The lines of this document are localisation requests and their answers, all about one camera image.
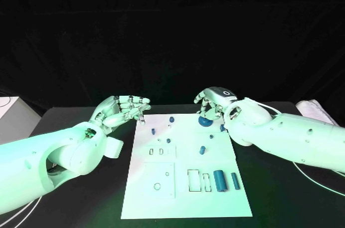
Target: small blue piece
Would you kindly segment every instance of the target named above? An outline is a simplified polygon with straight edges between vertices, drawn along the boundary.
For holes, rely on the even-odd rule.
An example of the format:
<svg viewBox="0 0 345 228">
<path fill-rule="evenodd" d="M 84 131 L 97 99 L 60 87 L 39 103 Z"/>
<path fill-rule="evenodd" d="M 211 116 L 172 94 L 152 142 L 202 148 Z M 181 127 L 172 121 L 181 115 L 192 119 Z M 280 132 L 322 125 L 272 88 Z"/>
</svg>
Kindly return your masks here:
<svg viewBox="0 0 345 228">
<path fill-rule="evenodd" d="M 228 190 L 228 186 L 227 186 L 223 170 L 214 171 L 214 180 L 215 180 L 217 191 L 226 192 Z"/>
<path fill-rule="evenodd" d="M 207 148 L 202 146 L 200 149 L 200 153 L 204 155 Z"/>
<path fill-rule="evenodd" d="M 214 121 L 213 120 L 208 120 L 207 118 L 201 117 L 200 116 L 200 125 L 202 127 L 210 127 L 213 125 Z"/>
<path fill-rule="evenodd" d="M 234 172 L 231 173 L 231 176 L 233 176 L 233 181 L 234 181 L 236 189 L 239 190 L 240 189 L 240 184 L 239 184 L 239 179 L 237 179 L 237 175 L 236 175 Z"/>
</svg>

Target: robotic hand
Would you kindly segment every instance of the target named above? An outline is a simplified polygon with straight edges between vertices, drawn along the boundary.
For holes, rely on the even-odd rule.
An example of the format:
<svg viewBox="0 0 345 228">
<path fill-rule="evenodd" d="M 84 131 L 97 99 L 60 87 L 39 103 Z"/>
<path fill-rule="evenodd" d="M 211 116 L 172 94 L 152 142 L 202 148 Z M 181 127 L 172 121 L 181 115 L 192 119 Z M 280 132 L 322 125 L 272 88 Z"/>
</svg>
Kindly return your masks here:
<svg viewBox="0 0 345 228">
<path fill-rule="evenodd" d="M 345 172 L 345 128 L 304 116 L 282 114 L 250 98 L 237 100 L 233 92 L 221 87 L 207 88 L 194 102 L 200 100 L 198 114 L 208 120 L 217 120 L 223 115 L 230 137 L 240 145 L 254 144 L 289 161 Z"/>
<path fill-rule="evenodd" d="M 123 141 L 107 135 L 132 118 L 145 124 L 149 102 L 143 97 L 112 96 L 97 106 L 88 122 L 0 146 L 0 214 L 88 174 L 103 156 L 119 158 Z M 57 164 L 49 170 L 47 159 Z"/>
</svg>

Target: white paper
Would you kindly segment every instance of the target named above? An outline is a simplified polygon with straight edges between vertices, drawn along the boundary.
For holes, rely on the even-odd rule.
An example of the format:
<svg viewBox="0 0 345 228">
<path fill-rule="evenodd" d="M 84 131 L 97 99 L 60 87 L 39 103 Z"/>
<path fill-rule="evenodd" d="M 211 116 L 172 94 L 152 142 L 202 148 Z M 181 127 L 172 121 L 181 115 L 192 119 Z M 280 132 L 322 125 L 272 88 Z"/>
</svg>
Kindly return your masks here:
<svg viewBox="0 0 345 228">
<path fill-rule="evenodd" d="M 218 119 L 202 127 L 197 114 L 146 115 L 146 125 L 138 123 L 122 219 L 253 216 L 231 140 L 227 131 L 220 131 L 221 124 L 224 120 Z M 189 191 L 188 170 L 200 172 L 201 192 Z M 217 191 L 215 170 L 224 171 L 227 192 Z M 233 172 L 240 190 L 234 187 Z"/>
</svg>

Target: robotic arm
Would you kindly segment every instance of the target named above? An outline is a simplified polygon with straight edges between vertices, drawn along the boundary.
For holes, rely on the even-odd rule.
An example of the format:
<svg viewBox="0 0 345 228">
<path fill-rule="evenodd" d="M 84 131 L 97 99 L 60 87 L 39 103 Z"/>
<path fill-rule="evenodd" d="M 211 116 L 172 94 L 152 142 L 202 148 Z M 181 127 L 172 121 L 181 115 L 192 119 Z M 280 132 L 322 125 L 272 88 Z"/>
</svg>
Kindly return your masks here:
<svg viewBox="0 0 345 228">
<path fill-rule="evenodd" d="M 119 158 L 123 141 L 107 135 L 132 118 L 145 125 L 149 102 L 143 97 L 112 96 L 97 106 L 88 122 L 0 146 L 0 214 L 88 174 L 103 156 Z M 57 164 L 49 170 L 47 159 Z"/>
<path fill-rule="evenodd" d="M 243 146 L 254 144 L 265 152 L 289 161 L 345 172 L 345 128 L 317 119 L 280 113 L 275 108 L 244 98 L 221 87 L 207 88 L 194 102 L 202 100 L 198 114 L 217 120 L 233 140 Z M 270 108 L 270 115 L 263 108 Z"/>
</svg>

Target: paper sheet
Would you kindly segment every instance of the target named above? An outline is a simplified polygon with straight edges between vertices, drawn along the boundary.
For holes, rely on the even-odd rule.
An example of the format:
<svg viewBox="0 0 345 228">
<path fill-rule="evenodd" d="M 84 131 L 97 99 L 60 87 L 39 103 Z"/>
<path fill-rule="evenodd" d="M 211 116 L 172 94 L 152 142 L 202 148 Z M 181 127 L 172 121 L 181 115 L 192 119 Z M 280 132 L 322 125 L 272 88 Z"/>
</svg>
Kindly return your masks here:
<svg viewBox="0 0 345 228">
<path fill-rule="evenodd" d="M 220 131 L 221 124 L 224 120 L 218 119 L 202 127 L 197 114 L 146 115 L 146 125 L 138 123 L 122 219 L 253 216 L 231 140 L 227 131 Z M 217 191 L 215 170 L 224 171 L 227 192 Z M 240 190 L 234 187 L 233 172 Z"/>
</svg>

